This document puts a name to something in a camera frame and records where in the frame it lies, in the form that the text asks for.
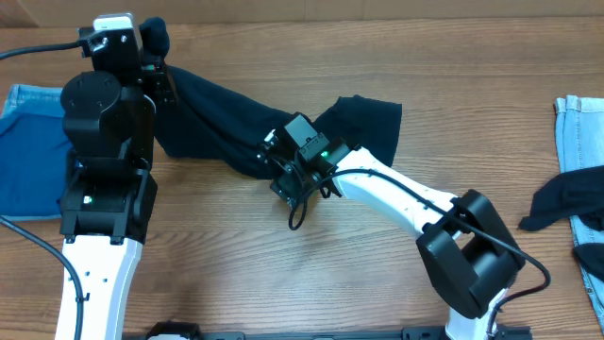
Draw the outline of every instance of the white arm segment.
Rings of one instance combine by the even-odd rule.
[[[361,148],[350,152],[340,162],[338,171],[347,169],[373,169],[384,175],[398,180],[412,189],[415,193],[431,200],[436,206],[448,212],[453,208],[450,193],[433,190],[407,178],[390,167],[384,165],[371,155],[369,150]],[[395,221],[397,225],[408,232],[413,238],[420,237],[422,227],[426,223],[435,223],[441,215],[419,203],[415,198],[383,178],[367,174],[349,174],[338,176],[333,182],[342,196],[365,203],[380,213]],[[505,297],[507,289],[499,293],[490,303],[489,311],[481,318],[468,319],[450,308],[449,321],[445,331],[451,340],[486,340],[489,316],[495,304]]]
[[[84,291],[82,339],[122,339],[126,300],[143,245],[125,238],[112,246],[109,236],[80,235],[72,244],[63,243],[63,254],[74,266]],[[76,329],[76,289],[64,271],[56,340],[73,339]]]
[[[398,180],[422,197],[431,200],[436,206],[448,212],[453,208],[450,202],[455,195],[430,189],[378,161],[365,148],[350,152],[340,162],[338,170],[373,169]],[[384,178],[371,177],[367,174],[342,175],[333,179],[342,196],[365,203],[380,213],[385,214],[413,238],[420,237],[426,223],[436,223],[441,215],[419,203],[402,189]]]

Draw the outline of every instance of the wooden table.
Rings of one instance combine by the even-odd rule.
[[[518,231],[531,196],[559,172],[556,97],[604,96],[604,20],[543,18],[312,24],[172,25],[168,62],[282,110],[311,117],[338,96],[402,103],[394,169],[494,202],[518,244],[551,270],[552,286],[498,320],[536,339],[601,336],[571,256],[567,220]],[[0,50],[70,42],[72,28],[3,29]],[[13,83],[62,86],[91,69],[78,51],[0,63]],[[159,193],[126,312],[126,331],[196,322],[204,331],[395,330],[443,324],[413,240],[342,199],[312,204],[287,229],[287,207],[267,181],[220,161],[172,160],[156,147]],[[56,247],[59,221],[26,224]],[[62,270],[0,229],[0,338],[52,339]],[[527,265],[513,291],[541,282]]]

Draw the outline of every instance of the blue cloth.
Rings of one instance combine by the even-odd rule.
[[[61,89],[13,85],[0,117],[0,215],[60,217],[67,151]]]
[[[604,99],[568,95],[556,101],[556,147],[561,172],[604,165]],[[570,217],[575,246],[604,244],[604,231]],[[581,268],[585,291],[604,333],[604,282]]]

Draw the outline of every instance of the black cloth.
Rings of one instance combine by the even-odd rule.
[[[533,196],[522,230],[541,230],[557,220],[578,215],[587,227],[604,230],[604,166],[561,173]]]
[[[170,39],[163,20],[148,19],[140,29],[145,53],[165,57]],[[240,173],[269,179],[268,167],[256,157],[258,144],[292,115],[177,67],[169,69],[179,97],[178,110],[159,107],[155,122],[155,136],[166,154],[220,159]],[[401,115],[400,104],[355,95],[338,99],[313,125],[330,139],[342,137],[366,147],[378,160],[392,166]]]
[[[585,271],[604,281],[604,244],[579,245],[573,253]]]

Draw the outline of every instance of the blue towel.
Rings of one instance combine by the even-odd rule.
[[[0,117],[0,215],[60,217],[67,151],[61,89],[13,85]]]

